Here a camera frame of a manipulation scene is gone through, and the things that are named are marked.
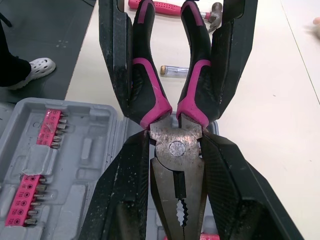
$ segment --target black pant leg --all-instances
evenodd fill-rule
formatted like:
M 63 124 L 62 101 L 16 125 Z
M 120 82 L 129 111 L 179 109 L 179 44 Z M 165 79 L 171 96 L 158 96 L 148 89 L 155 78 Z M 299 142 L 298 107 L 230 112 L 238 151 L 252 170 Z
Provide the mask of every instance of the black pant leg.
M 0 87 L 15 85 L 31 72 L 28 61 L 12 56 L 9 52 L 4 29 L 0 21 Z

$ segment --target pink and black handle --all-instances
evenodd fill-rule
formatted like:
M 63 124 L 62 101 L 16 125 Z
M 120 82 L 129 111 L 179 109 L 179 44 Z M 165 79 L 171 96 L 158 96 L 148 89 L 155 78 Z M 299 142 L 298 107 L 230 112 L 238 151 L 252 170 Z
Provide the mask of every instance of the pink and black handle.
M 204 128 L 219 116 L 211 74 L 211 43 L 208 30 L 194 1 L 186 1 L 181 19 L 189 41 L 191 59 L 176 116 L 185 114 Z
M 150 50 L 150 38 L 155 19 L 152 0 L 142 0 L 133 23 L 132 89 L 129 99 L 129 118 L 144 129 L 172 112 L 159 80 Z

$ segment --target phillips bit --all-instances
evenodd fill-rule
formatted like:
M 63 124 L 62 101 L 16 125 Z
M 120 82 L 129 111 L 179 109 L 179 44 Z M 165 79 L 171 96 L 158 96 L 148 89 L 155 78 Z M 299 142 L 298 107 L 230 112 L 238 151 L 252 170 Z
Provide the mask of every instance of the phillips bit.
M 60 143 L 53 142 L 53 143 L 51 143 L 51 147 L 60 147 Z
M 32 206 L 40 206 L 41 202 L 34 201 L 34 202 L 30 203 L 30 205 L 32 205 Z
M 36 211 L 36 210 L 28 211 L 28 215 L 36 215 L 36 214 L 38 214 L 38 211 Z
M 29 218 L 24 221 L 25 224 L 36 224 L 37 220 L 34 218 Z
M 58 124 L 58 125 L 56 126 L 56 128 L 57 128 L 57 129 L 66 129 L 66 126 L 67 126 L 67 125 L 65 125 L 65 124 Z
M 62 139 L 62 137 L 60 137 L 60 136 L 54 136 L 53 137 L 53 141 L 55 141 L 55 142 L 60 142 L 61 139 Z
M 40 177 L 39 178 L 39 182 L 40 183 L 45 183 L 47 181 L 47 179 L 45 177 Z
M 46 185 L 43 185 L 43 184 L 38 184 L 36 187 L 35 187 L 35 190 L 39 191 L 39 192 L 43 192 L 47 189 L 47 186 Z

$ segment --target gray floor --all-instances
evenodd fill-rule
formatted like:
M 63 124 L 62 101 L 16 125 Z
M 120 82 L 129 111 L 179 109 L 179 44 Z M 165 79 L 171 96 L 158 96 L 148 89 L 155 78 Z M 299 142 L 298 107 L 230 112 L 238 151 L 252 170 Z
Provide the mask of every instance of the gray floor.
M 0 102 L 28 97 L 64 100 L 92 11 L 82 0 L 0 0 L 0 13 L 13 25 L 2 22 L 11 54 L 29 62 L 51 58 L 57 66 L 20 90 L 0 87 Z

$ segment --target pliers jaw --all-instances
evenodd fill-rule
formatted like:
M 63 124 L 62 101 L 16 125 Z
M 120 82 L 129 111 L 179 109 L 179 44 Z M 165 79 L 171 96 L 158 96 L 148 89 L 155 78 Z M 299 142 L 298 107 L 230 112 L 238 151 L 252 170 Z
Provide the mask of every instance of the pliers jaw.
M 198 143 L 202 127 L 184 114 L 180 125 L 171 128 L 170 116 L 150 125 L 150 138 L 156 141 L 156 157 L 150 161 L 151 194 L 167 238 L 197 240 L 207 199 L 205 163 L 199 157 Z

